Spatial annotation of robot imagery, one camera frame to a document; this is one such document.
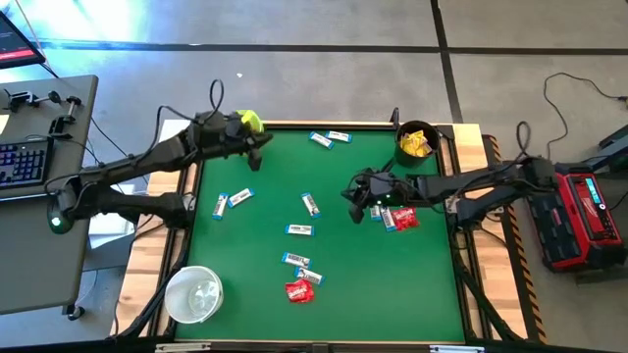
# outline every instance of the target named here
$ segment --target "candy wrapper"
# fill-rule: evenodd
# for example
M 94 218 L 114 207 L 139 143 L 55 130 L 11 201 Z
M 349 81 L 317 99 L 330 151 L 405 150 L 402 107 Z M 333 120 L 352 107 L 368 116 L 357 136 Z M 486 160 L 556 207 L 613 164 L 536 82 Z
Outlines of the candy wrapper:
M 305 279 L 300 279 L 295 283 L 286 283 L 286 294 L 292 303 L 307 303 L 314 300 L 312 283 Z
M 402 208 L 391 211 L 391 214 L 397 231 L 419 226 L 419 220 L 416 219 L 416 210 L 414 208 Z
M 432 152 L 428 139 L 423 135 L 423 130 L 405 134 L 400 144 L 405 153 L 414 157 L 425 157 Z

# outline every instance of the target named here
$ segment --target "keyboard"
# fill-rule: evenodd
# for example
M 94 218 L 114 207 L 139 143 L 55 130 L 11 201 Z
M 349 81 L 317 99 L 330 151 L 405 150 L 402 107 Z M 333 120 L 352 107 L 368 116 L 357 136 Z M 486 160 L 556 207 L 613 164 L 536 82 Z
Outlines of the keyboard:
M 0 190 L 36 186 L 46 181 L 53 139 L 0 143 Z

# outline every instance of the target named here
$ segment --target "gray floor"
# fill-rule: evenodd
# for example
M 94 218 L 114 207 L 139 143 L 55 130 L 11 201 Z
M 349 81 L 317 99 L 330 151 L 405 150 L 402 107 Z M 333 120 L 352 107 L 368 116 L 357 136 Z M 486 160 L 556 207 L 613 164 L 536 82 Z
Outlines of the gray floor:
M 437 43 L 429 0 L 23 0 L 23 5 L 38 36 L 47 40 Z M 624 0 L 441 0 L 441 9 L 450 46 L 628 48 Z M 15 8 L 9 15 L 28 33 Z M 207 89 L 214 77 L 226 85 L 224 110 L 251 108 L 268 120 L 379 121 L 396 106 L 403 120 L 451 122 L 438 54 L 53 49 L 46 54 L 60 76 L 100 77 L 94 118 L 133 153 L 148 145 L 160 104 L 188 114 L 208 110 Z M 546 141 L 561 134 L 558 117 L 543 99 L 545 77 L 565 71 L 593 79 L 607 93 L 628 94 L 628 56 L 454 55 L 451 62 L 464 122 L 495 135 L 506 157 L 518 152 L 514 132 L 521 120 L 532 127 L 533 153 L 545 155 Z M 48 73 L 39 67 L 0 71 L 2 82 L 42 77 Z M 549 83 L 549 96 L 570 130 L 551 148 L 555 161 L 591 156 L 601 138 L 628 121 L 625 106 L 582 82 L 556 78 Z M 120 157 L 97 130 L 90 131 L 90 139 L 99 158 Z M 137 181 L 136 187 L 145 185 Z M 604 192 L 610 203 L 626 189 L 628 184 L 615 182 Z M 523 210 L 518 208 L 525 228 Z M 627 210 L 618 208 L 615 217 Z M 549 341 L 626 351 L 628 335 L 622 333 L 628 328 L 628 281 L 577 286 L 571 276 L 554 275 L 541 265 L 532 232 L 525 230 Z M 0 317 L 0 346 L 105 337 L 123 273 L 99 273 L 84 299 L 89 313 L 80 321 L 68 322 L 59 308 Z M 93 276 L 83 276 L 81 295 Z

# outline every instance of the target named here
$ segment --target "red candy bag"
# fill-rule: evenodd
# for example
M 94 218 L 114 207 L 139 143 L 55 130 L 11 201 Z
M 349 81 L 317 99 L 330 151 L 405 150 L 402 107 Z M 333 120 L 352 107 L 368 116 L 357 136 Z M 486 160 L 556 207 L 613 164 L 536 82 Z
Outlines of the red candy bag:
M 286 283 L 286 294 L 292 303 L 307 303 L 314 300 L 312 283 L 305 279 L 300 279 L 295 283 Z
M 419 220 L 416 219 L 416 210 L 414 208 L 402 208 L 391 211 L 391 214 L 397 231 L 419 226 Z

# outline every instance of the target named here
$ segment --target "green mat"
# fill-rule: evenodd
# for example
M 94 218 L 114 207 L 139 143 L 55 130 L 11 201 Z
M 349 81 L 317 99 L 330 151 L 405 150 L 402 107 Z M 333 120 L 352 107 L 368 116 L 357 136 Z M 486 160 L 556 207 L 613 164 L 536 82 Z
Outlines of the green mat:
M 419 227 L 386 232 L 368 212 L 354 224 L 340 196 L 356 172 L 381 168 L 393 155 L 393 133 L 355 131 L 351 143 L 328 150 L 309 132 L 274 131 L 257 173 L 245 157 L 205 163 L 188 265 L 215 271 L 225 301 L 205 323 L 179 324 L 177 338 L 463 341 L 444 216 L 419 209 Z M 438 173 L 435 157 L 392 171 Z M 212 219 L 219 193 L 246 187 L 252 198 Z M 304 192 L 320 219 L 309 217 Z M 285 234 L 288 224 L 312 225 L 316 235 Z M 288 301 L 284 285 L 296 279 L 281 262 L 285 251 L 312 259 L 311 270 L 326 277 L 314 301 Z

